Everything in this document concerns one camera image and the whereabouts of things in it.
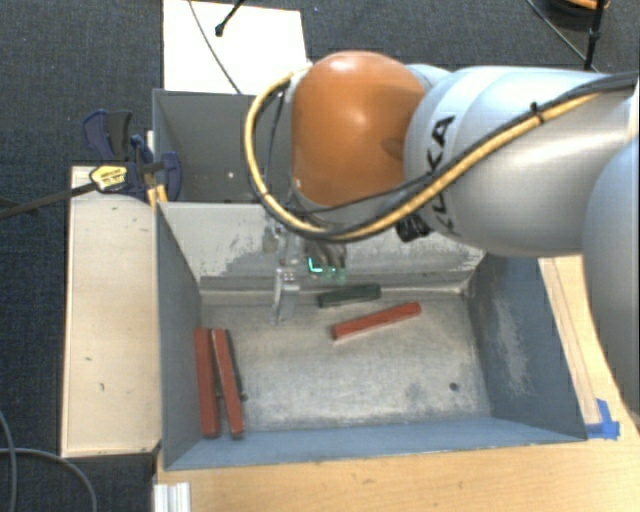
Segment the green led light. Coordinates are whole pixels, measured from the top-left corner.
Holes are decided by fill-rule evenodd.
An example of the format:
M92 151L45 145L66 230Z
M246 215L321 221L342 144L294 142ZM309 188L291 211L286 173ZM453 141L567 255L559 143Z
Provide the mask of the green led light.
M324 271L322 267L314 267L313 258L307 258L307 266L309 268L309 272L313 274L322 274Z

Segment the wooden table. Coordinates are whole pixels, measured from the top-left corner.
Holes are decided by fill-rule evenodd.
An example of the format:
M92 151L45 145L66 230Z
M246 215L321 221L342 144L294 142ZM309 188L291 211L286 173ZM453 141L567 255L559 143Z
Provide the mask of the wooden table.
M540 264L587 422L593 389L618 441L168 473L159 461L158 482L190 482L194 512L640 510L640 436L597 341L581 259Z

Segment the cable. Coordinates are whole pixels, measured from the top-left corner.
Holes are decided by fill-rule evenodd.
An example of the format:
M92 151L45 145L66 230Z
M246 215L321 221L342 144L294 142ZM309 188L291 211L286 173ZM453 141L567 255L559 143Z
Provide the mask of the cable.
M267 144L267 157L265 159L264 172L263 172L263 179L265 182L268 181L268 178L269 178L269 167L271 167L271 153L273 152L273 143L276 138L276 130L278 129L278 124L280 122L282 107L284 106L284 91L281 91L279 93L279 96L280 96L280 101L278 101L276 113L273 116L273 121L271 123L271 132L269 133L269 142Z
M9 502L9 512L15 511L17 496L18 496L17 455L39 457L41 459L46 459L46 460L55 462L57 464L61 464L62 467L67 468L69 471L71 471L80 479L82 484L85 486L85 488L89 492L89 496L91 498L91 510L93 512L98 512L98 498L96 496L96 492L93 488L93 485L91 485L91 482L87 478L87 475L85 475L78 466L53 453L48 453L42 450L34 450L31 448L16 448L13 443L13 438L11 436L11 430L9 429L9 425L7 424L7 421L5 420L5 417L2 414L2 411L0 411L0 424L2 425L2 430L4 431L4 435L7 438L7 445L8 445L8 448L0 448L0 455L9 455L9 460L11 464L11 494L10 494L10 502Z
M486 158L489 154L521 137L542 123L551 121L577 107L592 100L599 93L620 88L634 87L637 80L636 73L608 76L593 82L576 87L561 96L547 102L544 105L532 104L531 109L520 116L513 118L485 138L473 144L457 158L447 163L440 169L437 176L423 176L422 189L409 199L402 199L389 205L383 212L376 214L374 218L365 219L360 223L350 226L329 229L324 226L299 218L283 207L270 193L262 180L256 161L253 147L253 135L259 112L263 102L269 98L273 91L286 86L295 73L290 73L274 82L265 91L256 97L249 109L245 123L244 144L249 177L255 190L257 199L263 207L287 229L300 236L310 239L318 239L329 242L355 242L378 234L407 215L414 213L427 202L441 193L454 181L477 162Z
M560 40L573 51L573 53L575 53L578 57L580 57L580 60L582 60L583 63L585 63L587 61L587 58L580 52L580 50L578 50L575 46L573 46L571 41L569 41L553 23L551 23L549 18L547 18L544 15L544 13L533 3L533 1L532 0L525 0L525 1L531 6L531 8L538 15L538 17L542 21L544 21L545 25L547 25L547 27L549 27L553 31L553 33L557 35L560 38ZM595 71L596 73L600 73L600 71L593 64L590 64L589 68L591 68L591 70Z
M9 466L11 472L9 512L13 512L16 509L16 501L18 498L18 458L16 457L17 452L16 447L13 444L11 430L9 430L9 425L7 424L7 420L4 418L2 411L0 411L0 424L2 424L2 430L4 431L4 436L7 438L7 445L9 446L9 448L6 449L6 452L9 454Z
M220 67L220 70L222 71L224 76L227 78L227 80L231 84L231 87L233 87L234 91L236 91L236 94L242 94L240 92L240 89L236 85L236 83L233 81L233 79L231 78L231 76L227 72L226 68L222 65L222 62L220 62L220 59L218 58L218 55L216 54L215 50L213 49L213 46L211 46L211 43L209 42L209 38L207 37L207 34L205 33L204 29L202 28L202 25L200 24L200 20L198 19L198 15L196 14L195 9L193 8L192 1L191 0L187 0L187 3L189 4L189 9L191 9L191 14L193 15L193 19L195 20L196 25L198 25L198 29L200 29L200 33L202 34L202 37L204 38L204 42L207 43L207 46L209 47L209 51L211 52L211 55L213 55L213 58L215 59L215 61L218 64L218 66Z

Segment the gray bin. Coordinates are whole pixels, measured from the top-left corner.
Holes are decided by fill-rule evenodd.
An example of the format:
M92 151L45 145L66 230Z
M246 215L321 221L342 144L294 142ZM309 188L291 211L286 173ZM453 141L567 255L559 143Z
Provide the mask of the gray bin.
M233 115L231 103L242 104ZM271 325L277 256L262 251L266 214L246 204L242 187L214 192L225 189L230 169L233 179L246 175L241 139L225 130L241 125L248 105L239 96L154 96L156 151L177 150L185 183L211 187L204 193L187 186L156 218L166 469L587 438L533 259L486 256L439 235L402 244L384 233L349 245L347 257L349 282L379 283L381 299L320 309L316 295L333 285L301 266L294 317ZM197 126L187 122L195 111ZM286 145L284 137L274 147L276 170L286 166ZM225 151L235 156L222 162ZM421 315L332 344L331 325L409 301L420 302ZM248 397L242 440L231 440L226 425L218 439L200 434L198 326L231 333Z

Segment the yellow cable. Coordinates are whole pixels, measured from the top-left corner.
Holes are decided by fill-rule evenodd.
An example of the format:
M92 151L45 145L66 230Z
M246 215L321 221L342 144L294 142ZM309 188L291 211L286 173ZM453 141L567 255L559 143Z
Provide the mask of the yellow cable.
M313 234L321 234L328 232L328 229L299 219L295 215L288 212L271 194L260 174L260 169L253 148L253 135L255 132L256 120L260 108L270 94L272 94L279 87L286 84L295 74L296 73L289 73L288 75L277 80L254 99L245 122L245 154L247 158L247 164L249 166L250 177L254 183L254 186L257 192L263 197L264 201L271 207L276 216L278 216L285 222L288 222L300 231L306 231ZM407 200L407 202L400 205L395 210L389 212L384 217L381 217L368 226L356 229L343 235L336 236L335 240L349 241L350 239L366 237L375 234L376 232L390 228L391 226L405 218L407 215L414 213L422 206L424 206L427 202L440 194L445 188L447 188L455 180L460 178L483 158L487 157L494 151L497 151L509 142L540 126L543 122L551 121L565 114L566 112L569 112L579 107L580 105L590 101L596 96L598 96L598 94L589 94L580 98L569 100L544 112L540 112L538 116L532 116L522 121L521 123L518 123L517 125L499 133L495 137L489 139L482 146L469 153L460 162L449 169L445 174L434 180L427 188L425 188L419 194L415 195L413 198Z

